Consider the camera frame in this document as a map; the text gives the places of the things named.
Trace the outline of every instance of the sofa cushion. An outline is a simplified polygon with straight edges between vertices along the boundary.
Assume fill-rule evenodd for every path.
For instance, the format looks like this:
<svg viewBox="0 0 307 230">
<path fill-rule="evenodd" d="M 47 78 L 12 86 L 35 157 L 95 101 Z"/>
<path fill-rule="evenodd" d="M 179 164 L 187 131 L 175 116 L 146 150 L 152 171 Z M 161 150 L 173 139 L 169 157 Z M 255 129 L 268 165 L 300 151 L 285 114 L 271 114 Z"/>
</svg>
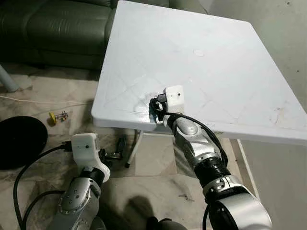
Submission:
<svg viewBox="0 0 307 230">
<path fill-rule="evenodd" d="M 119 0 L 111 0 L 112 9 L 117 7 L 118 1 Z M 155 5 L 155 6 L 169 7 L 169 0 L 128 0 L 128 1 Z"/>
<path fill-rule="evenodd" d="M 47 0 L 6 0 L 0 5 L 0 47 L 30 47 L 27 23 Z"/>
<path fill-rule="evenodd" d="M 110 39 L 113 21 L 114 21 L 114 17 L 115 17 L 115 12 L 116 12 L 116 9 L 113 9 L 112 12 L 110 13 L 109 19 L 107 20 L 107 23 L 106 23 L 106 27 L 105 27 L 105 43 L 106 43 L 106 45 L 108 44 L 109 39 Z"/>
<path fill-rule="evenodd" d="M 41 53 L 37 49 L 0 44 L 0 51 L 0 61 L 26 62 L 32 64 L 40 64 L 43 62 Z"/>
<path fill-rule="evenodd" d="M 208 14 L 198 0 L 169 0 L 169 7 L 183 11 Z"/>
<path fill-rule="evenodd" d="M 80 1 L 100 6 L 107 6 L 107 7 L 111 6 L 111 0 L 72 0 L 72 1 Z"/>
<path fill-rule="evenodd" d="M 52 0 L 28 22 L 30 41 L 39 49 L 75 54 L 102 54 L 111 8 L 84 2 Z"/>
<path fill-rule="evenodd" d="M 44 63 L 51 66 L 65 66 L 82 69 L 101 69 L 105 54 L 70 54 L 50 50 L 41 50 Z"/>
</svg>

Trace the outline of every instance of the table top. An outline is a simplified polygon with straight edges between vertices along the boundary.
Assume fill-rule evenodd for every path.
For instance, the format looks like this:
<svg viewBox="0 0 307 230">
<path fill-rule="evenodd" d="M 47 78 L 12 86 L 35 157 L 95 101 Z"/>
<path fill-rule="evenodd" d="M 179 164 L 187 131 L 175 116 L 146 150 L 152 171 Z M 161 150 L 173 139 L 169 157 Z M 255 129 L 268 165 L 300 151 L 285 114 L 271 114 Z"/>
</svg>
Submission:
<svg viewBox="0 0 307 230">
<path fill-rule="evenodd" d="M 224 137 L 307 143 L 307 115 L 250 23 L 120 1 L 94 125 L 164 130 L 148 104 L 173 85 L 185 114 Z"/>
</svg>

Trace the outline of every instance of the metal pole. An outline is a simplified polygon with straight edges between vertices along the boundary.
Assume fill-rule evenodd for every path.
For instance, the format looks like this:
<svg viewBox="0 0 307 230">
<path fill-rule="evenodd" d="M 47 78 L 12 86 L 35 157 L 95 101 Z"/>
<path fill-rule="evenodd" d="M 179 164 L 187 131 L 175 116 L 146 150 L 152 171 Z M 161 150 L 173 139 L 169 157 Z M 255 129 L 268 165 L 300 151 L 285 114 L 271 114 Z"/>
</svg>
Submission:
<svg viewBox="0 0 307 230">
<path fill-rule="evenodd" d="M 18 90 L 19 86 L 10 77 L 10 75 L 5 71 L 5 69 L 0 65 L 0 82 L 4 85 L 8 92 L 15 92 Z"/>
<path fill-rule="evenodd" d="M 130 155 L 130 157 L 129 157 L 129 160 L 128 160 L 127 163 L 125 164 L 125 167 L 126 167 L 126 168 L 129 168 L 129 167 L 130 167 L 130 164 L 131 164 L 131 162 L 132 162 L 132 160 L 133 160 L 133 158 L 134 158 L 134 156 L 135 156 L 135 154 L 136 154 L 136 151 L 138 150 L 138 147 L 139 147 L 139 145 L 140 145 L 140 143 L 141 143 L 141 140 L 142 140 L 142 138 L 143 138 L 143 135 L 144 135 L 144 131 L 143 131 L 143 130 L 140 130 L 139 138 L 138 138 L 137 142 L 135 143 L 135 146 L 134 146 L 134 148 L 133 148 L 133 150 L 132 150 L 132 153 L 131 153 L 131 155 Z"/>
</svg>

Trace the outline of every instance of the black round base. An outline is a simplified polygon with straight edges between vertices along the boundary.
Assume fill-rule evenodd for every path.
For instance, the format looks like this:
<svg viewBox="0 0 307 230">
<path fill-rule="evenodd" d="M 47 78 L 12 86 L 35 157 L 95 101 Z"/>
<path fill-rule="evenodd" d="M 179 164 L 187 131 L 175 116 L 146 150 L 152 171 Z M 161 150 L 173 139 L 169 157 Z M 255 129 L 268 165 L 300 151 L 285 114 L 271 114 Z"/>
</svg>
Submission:
<svg viewBox="0 0 307 230">
<path fill-rule="evenodd" d="M 15 116 L 0 122 L 0 170 L 29 163 L 44 149 L 45 125 L 36 118 Z"/>
</svg>

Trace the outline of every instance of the cable connector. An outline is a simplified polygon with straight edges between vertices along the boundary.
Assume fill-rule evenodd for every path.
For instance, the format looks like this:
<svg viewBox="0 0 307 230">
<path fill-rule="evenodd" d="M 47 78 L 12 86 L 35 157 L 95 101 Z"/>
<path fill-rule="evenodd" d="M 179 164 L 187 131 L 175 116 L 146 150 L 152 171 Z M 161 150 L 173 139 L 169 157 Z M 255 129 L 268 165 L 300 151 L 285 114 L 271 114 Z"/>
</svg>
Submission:
<svg viewBox="0 0 307 230">
<path fill-rule="evenodd" d="M 64 142 L 62 142 L 61 147 L 62 147 L 62 149 L 63 149 L 65 152 L 72 152 L 71 141 L 64 141 Z"/>
</svg>

